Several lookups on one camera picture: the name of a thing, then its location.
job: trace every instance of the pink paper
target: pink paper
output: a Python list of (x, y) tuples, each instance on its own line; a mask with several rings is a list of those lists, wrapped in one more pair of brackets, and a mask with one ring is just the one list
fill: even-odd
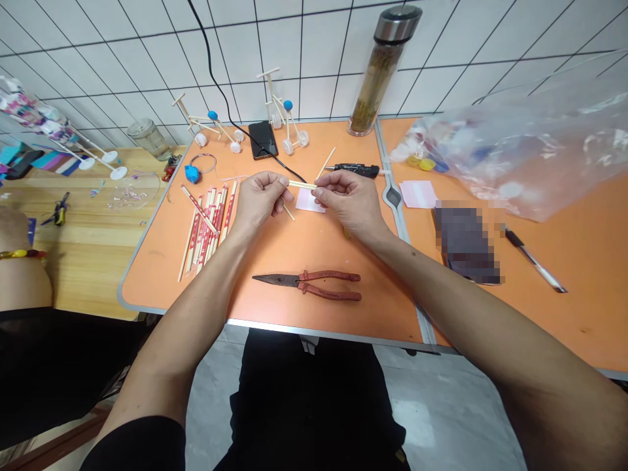
[(316, 211), (317, 213), (324, 213), (325, 208), (321, 205), (317, 205), (314, 202), (314, 197), (310, 190), (306, 188), (299, 188), (299, 196), (296, 198), (296, 208), (305, 209), (306, 211)]
[(433, 208), (438, 198), (428, 180), (403, 181), (399, 184), (404, 203), (408, 207)]

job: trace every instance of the smartphone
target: smartphone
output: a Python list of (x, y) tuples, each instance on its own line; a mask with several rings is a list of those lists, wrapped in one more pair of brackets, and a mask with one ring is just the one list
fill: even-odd
[[(253, 158), (255, 160), (279, 155), (277, 143), (275, 142), (275, 133), (273, 133), (273, 128), (268, 121), (251, 124), (249, 126), (249, 134), (252, 137), (251, 150), (253, 151)], [(264, 147), (264, 149), (258, 146), (255, 141)]]
[(499, 285), (502, 278), (476, 208), (437, 207), (432, 210), (443, 263), (459, 275), (482, 285)]

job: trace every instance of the orange table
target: orange table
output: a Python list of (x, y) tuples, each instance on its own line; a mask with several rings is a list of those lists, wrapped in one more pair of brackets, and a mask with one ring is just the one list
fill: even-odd
[[(310, 144), (297, 148), (292, 156), (280, 153), (279, 158), (309, 182), (314, 180), (333, 147), (336, 151), (329, 165), (341, 162), (381, 165), (375, 133), (351, 137), (346, 127), (346, 122), (299, 124), (300, 129), (309, 133)], [(280, 146), (285, 134), (285, 127), (275, 132)], [(210, 139), (207, 146), (200, 149), (192, 143), (188, 149), (120, 284), (118, 299), (129, 309), (164, 313), (191, 281), (188, 277), (177, 282), (193, 211), (179, 188), (181, 183), (196, 198), (199, 194), (206, 195), (211, 184), (222, 186), (219, 177), (225, 179), (272, 170), (295, 179), (272, 159), (254, 161), (249, 138), (243, 142), (240, 154), (232, 154), (225, 138), (216, 141), (215, 134), (208, 131), (206, 136)], [(201, 182), (195, 186), (185, 180), (183, 166), (203, 152), (217, 157), (217, 171), (203, 174)], [(195, 165), (202, 170), (211, 162), (211, 158), (200, 157)], [(385, 179), (378, 178), (376, 183), (382, 192)], [(297, 196), (296, 188), (290, 191)], [(420, 343), (421, 330), (414, 302), (403, 284), (358, 241), (346, 239), (332, 211), (325, 214), (300, 211), (294, 204), (288, 206), (296, 222), (281, 215), (266, 224), (237, 282), (228, 322), (431, 350)], [(393, 210), (383, 201), (381, 210), (386, 223), (396, 231)], [(359, 283), (329, 279), (325, 286), (336, 291), (359, 291), (362, 301), (333, 302), (251, 279), (253, 275), (301, 273), (303, 270), (359, 273), (362, 276)]]
[[(414, 118), (382, 120), (390, 152)], [(430, 180), (441, 200), (471, 200), (458, 180), (392, 164), (394, 181)], [(483, 287), (520, 310), (591, 365), (628, 372), (628, 177), (596, 187), (587, 196), (537, 223), (506, 215), (511, 228), (568, 293), (558, 294), (534, 266), (496, 234), (495, 254), (505, 283)], [(403, 207), (411, 244), (439, 262), (434, 221), (428, 209)], [(440, 345), (449, 345), (436, 331)]]

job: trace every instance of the clear plastic bag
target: clear plastic bag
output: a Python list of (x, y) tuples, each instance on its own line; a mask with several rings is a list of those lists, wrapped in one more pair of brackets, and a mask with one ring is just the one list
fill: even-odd
[(544, 221), (628, 168), (628, 82), (609, 75), (418, 118), (390, 159)]

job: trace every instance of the beaded bracelet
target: beaded bracelet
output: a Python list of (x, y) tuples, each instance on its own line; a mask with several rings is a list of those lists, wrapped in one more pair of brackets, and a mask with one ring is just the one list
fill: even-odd
[(14, 252), (0, 252), (0, 260), (3, 258), (44, 258), (47, 254), (44, 251), (36, 251), (36, 250), (17, 250)]

